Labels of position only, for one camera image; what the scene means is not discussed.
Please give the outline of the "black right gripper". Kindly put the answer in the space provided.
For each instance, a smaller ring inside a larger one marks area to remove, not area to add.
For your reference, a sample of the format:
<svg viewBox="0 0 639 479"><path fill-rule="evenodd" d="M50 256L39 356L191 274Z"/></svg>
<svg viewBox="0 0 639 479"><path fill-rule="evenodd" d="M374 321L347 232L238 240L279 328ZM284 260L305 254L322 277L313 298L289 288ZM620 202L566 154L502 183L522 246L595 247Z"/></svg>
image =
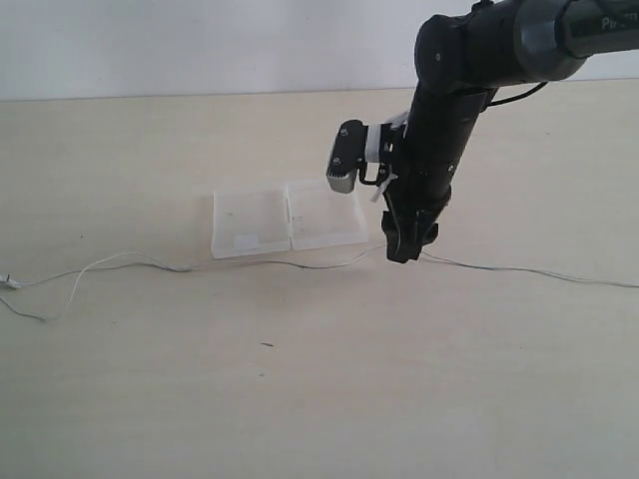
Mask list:
<svg viewBox="0 0 639 479"><path fill-rule="evenodd" d="M404 261L398 223L411 224L405 239L406 256L417 260L422 248L437 239L437 220L451 197L453 163L411 162L399 156L386 169L393 176L383 193L389 211L382 213L380 223L386 258Z"/></svg>

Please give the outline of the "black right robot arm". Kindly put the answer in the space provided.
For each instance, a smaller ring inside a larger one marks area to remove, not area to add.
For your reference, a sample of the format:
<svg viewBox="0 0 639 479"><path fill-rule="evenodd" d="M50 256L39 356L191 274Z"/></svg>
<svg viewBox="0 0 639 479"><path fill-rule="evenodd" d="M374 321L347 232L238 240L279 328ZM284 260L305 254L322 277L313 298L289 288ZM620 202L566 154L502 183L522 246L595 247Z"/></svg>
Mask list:
<svg viewBox="0 0 639 479"><path fill-rule="evenodd" d="M387 258L416 260L436 239L460 158L499 89L541 89L592 56L637 47L635 1L479 1L465 15L425 21L410 108L380 129Z"/></svg>

